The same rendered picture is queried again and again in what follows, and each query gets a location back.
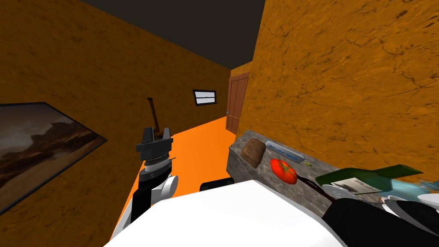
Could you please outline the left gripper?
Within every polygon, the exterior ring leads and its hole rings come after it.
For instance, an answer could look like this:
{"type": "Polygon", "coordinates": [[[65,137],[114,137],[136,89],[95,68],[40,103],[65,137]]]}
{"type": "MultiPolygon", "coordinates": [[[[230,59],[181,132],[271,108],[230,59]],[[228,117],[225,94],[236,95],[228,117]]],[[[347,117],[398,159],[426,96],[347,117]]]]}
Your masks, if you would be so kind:
{"type": "Polygon", "coordinates": [[[169,158],[172,143],[170,128],[164,128],[162,139],[154,141],[154,128],[147,127],[144,129],[143,142],[136,145],[136,152],[140,152],[141,161],[159,162],[169,158]]]}

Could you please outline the small black-framed window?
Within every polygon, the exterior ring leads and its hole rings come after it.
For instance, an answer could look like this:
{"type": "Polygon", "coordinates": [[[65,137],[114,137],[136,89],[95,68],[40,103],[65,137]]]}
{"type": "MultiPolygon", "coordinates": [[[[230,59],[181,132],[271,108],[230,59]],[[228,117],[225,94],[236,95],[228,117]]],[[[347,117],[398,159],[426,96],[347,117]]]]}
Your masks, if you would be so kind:
{"type": "Polygon", "coordinates": [[[193,90],[196,106],[217,104],[215,90],[193,90]]]}

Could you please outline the brown wooden door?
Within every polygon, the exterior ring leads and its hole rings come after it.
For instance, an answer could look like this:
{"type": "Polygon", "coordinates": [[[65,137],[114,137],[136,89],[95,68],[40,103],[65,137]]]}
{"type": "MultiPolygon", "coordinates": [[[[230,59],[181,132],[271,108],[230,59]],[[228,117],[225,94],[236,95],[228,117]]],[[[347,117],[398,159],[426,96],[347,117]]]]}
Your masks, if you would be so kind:
{"type": "Polygon", "coordinates": [[[237,133],[250,72],[229,78],[226,129],[237,133]]]}

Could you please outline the brown bread loaf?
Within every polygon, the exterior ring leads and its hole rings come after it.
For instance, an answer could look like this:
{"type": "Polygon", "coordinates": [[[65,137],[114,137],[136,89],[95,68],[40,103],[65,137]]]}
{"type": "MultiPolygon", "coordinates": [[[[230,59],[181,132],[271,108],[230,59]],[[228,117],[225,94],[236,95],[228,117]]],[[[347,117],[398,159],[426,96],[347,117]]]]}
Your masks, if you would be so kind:
{"type": "Polygon", "coordinates": [[[266,145],[262,141],[251,138],[243,147],[240,156],[256,169],[262,161],[266,145]]]}

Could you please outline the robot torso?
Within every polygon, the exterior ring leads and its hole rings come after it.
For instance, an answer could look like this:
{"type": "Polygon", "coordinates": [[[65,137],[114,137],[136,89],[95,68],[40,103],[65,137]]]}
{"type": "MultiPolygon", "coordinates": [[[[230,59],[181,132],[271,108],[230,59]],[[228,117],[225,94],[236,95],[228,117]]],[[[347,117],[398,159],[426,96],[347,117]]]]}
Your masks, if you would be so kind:
{"type": "Polygon", "coordinates": [[[322,218],[259,181],[154,204],[104,247],[347,247],[322,218]]]}

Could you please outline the framed brown landscape painting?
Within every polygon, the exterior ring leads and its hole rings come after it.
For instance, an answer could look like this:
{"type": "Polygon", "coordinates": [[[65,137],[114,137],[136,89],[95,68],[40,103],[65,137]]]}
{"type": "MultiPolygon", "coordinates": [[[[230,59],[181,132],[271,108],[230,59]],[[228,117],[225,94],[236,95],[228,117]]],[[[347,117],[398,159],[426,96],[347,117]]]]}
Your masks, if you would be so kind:
{"type": "Polygon", "coordinates": [[[0,215],[105,142],[46,102],[0,104],[0,215]]]}

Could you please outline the red tomato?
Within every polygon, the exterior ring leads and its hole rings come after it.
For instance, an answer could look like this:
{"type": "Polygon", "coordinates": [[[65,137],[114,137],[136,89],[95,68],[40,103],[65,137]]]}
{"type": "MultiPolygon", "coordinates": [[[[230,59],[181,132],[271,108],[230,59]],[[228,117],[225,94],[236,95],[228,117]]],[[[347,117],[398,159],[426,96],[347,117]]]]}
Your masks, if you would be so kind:
{"type": "Polygon", "coordinates": [[[298,175],[296,171],[285,161],[279,159],[271,159],[270,166],[272,172],[287,184],[296,184],[298,175]]]}

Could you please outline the dark red long utensil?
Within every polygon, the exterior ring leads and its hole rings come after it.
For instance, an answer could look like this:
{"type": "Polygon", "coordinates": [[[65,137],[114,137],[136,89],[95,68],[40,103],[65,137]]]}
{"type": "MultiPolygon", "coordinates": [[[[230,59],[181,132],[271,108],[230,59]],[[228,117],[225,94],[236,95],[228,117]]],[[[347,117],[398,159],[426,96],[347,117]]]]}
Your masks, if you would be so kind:
{"type": "Polygon", "coordinates": [[[330,200],[331,202],[334,202],[336,199],[334,199],[333,197],[331,197],[330,195],[328,195],[322,188],[320,188],[317,184],[315,184],[313,181],[301,177],[301,176],[297,176],[298,180],[304,182],[306,185],[308,185],[309,187],[311,187],[312,189],[314,189],[316,192],[318,192],[319,194],[323,195],[325,198],[327,198],[328,200],[330,200]]]}

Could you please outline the green bottle with pale label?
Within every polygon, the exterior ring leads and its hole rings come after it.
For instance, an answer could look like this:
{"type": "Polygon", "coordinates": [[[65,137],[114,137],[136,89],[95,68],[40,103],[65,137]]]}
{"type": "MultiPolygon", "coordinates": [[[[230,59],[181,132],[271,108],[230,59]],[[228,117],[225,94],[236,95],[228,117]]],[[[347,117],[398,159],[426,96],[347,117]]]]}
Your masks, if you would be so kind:
{"type": "Polygon", "coordinates": [[[406,165],[387,166],[381,169],[368,170],[347,167],[315,178],[320,185],[332,185],[356,194],[389,192],[393,189],[392,180],[423,172],[406,165]]]}

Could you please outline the teal cloth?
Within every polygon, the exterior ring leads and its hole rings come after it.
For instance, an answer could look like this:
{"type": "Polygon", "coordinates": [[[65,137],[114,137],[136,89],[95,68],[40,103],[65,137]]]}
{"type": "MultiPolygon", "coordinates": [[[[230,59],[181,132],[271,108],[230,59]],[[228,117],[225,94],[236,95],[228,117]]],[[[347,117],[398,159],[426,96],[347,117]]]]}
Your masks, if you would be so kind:
{"type": "Polygon", "coordinates": [[[389,195],[409,201],[419,201],[418,196],[423,194],[439,193],[439,180],[427,181],[419,179],[418,183],[408,183],[392,180],[392,191],[389,195]]]}

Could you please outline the white bowl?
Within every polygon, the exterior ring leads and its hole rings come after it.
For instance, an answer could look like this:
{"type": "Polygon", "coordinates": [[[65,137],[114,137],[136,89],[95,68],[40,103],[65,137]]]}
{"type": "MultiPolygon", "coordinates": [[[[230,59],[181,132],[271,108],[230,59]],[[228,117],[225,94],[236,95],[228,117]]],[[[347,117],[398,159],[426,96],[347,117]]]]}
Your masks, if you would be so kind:
{"type": "Polygon", "coordinates": [[[418,200],[429,205],[439,211],[439,193],[429,193],[417,196],[418,200]]]}

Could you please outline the brown long-handled stick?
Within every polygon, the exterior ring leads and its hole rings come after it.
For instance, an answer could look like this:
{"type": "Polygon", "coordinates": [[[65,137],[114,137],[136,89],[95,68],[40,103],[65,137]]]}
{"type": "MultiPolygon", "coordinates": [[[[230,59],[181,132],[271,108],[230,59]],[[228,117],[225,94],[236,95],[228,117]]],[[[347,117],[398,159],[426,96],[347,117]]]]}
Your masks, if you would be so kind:
{"type": "Polygon", "coordinates": [[[157,115],[156,115],[156,111],[155,111],[155,107],[154,107],[154,103],[153,103],[153,99],[148,97],[148,102],[150,104],[150,108],[151,108],[151,113],[153,116],[153,121],[154,121],[154,129],[153,129],[153,133],[154,133],[154,139],[159,139],[162,137],[162,134],[160,132],[160,127],[159,127],[159,123],[158,123],[158,119],[157,119],[157,115]]]}

